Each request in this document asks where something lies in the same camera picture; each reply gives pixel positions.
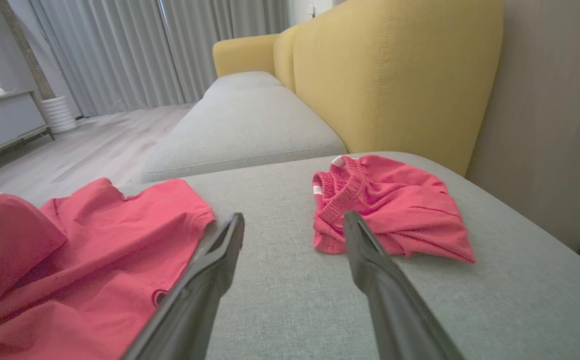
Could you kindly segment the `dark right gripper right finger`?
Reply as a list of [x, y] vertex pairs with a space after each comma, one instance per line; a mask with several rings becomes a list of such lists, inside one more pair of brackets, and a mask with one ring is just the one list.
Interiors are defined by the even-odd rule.
[[344, 216], [352, 279], [368, 300], [382, 360], [461, 360], [463, 354], [362, 216]]

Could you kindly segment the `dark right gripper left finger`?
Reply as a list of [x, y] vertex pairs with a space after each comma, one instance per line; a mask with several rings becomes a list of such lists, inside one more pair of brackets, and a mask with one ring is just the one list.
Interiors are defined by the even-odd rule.
[[244, 230], [243, 214], [232, 214], [164, 296], [124, 360], [205, 358], [221, 297], [233, 282]]

